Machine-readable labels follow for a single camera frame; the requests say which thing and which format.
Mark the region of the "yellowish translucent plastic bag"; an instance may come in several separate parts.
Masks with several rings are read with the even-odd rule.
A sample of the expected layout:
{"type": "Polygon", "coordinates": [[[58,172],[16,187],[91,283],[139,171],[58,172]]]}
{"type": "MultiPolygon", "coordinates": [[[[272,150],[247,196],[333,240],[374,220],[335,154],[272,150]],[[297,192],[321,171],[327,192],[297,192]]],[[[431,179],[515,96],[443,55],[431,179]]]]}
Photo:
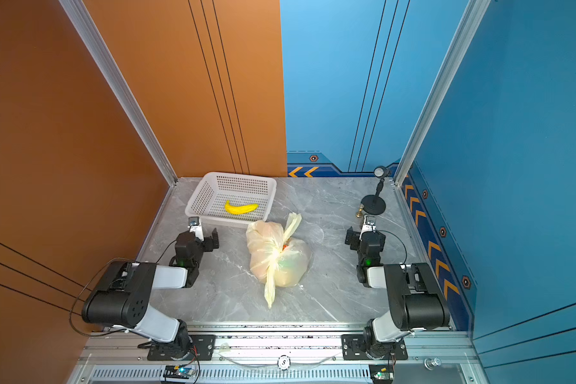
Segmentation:
{"type": "Polygon", "coordinates": [[[273,307],[277,288],[299,285],[308,271],[311,249],[294,233],[302,222],[300,214],[288,215],[283,226],[276,222],[257,221],[246,229],[251,254],[251,273],[264,285],[267,307],[273,307]]]}

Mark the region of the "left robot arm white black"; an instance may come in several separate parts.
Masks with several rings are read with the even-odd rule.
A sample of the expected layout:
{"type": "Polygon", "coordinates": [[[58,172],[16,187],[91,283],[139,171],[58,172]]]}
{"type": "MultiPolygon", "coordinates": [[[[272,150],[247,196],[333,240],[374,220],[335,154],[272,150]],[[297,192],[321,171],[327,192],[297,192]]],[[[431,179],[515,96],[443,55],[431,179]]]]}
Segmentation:
{"type": "Polygon", "coordinates": [[[192,226],[177,236],[175,256],[167,266],[110,262],[83,304],[83,321],[143,337],[146,341],[138,348],[148,351],[149,361],[210,361],[215,337],[190,334],[185,321],[154,308],[150,296],[157,290],[191,288],[200,275],[203,255],[218,248],[217,230],[205,237],[200,226],[192,226]]]}

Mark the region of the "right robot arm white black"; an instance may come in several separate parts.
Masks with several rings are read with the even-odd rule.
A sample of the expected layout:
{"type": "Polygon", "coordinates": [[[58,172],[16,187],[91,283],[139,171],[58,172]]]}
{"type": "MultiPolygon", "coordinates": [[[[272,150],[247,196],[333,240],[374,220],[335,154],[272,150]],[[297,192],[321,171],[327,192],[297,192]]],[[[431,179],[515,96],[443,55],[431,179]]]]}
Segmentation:
{"type": "Polygon", "coordinates": [[[366,324],[356,355],[405,359],[406,336],[449,326],[451,312],[428,263],[382,263],[386,236],[378,230],[357,232],[350,228],[345,244],[357,252],[358,281],[366,288],[384,290],[388,303],[384,315],[366,324]]]}

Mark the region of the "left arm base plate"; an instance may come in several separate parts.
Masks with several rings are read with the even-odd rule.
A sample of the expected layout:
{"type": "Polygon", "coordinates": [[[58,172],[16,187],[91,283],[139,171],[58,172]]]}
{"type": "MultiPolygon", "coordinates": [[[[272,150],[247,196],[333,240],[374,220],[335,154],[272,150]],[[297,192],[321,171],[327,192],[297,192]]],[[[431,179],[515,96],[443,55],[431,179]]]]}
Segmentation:
{"type": "Polygon", "coordinates": [[[174,342],[150,342],[148,361],[211,361],[214,354],[216,336],[213,334],[194,334],[174,342]]]}

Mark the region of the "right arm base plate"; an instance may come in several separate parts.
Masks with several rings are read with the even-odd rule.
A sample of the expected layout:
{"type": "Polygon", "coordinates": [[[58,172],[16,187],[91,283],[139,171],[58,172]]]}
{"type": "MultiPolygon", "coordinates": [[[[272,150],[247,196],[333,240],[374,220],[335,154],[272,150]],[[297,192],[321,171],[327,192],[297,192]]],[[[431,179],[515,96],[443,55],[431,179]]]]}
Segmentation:
{"type": "Polygon", "coordinates": [[[378,342],[367,340],[362,334],[341,336],[342,356],[347,361],[391,360],[405,361],[409,356],[405,342],[378,342]]]}

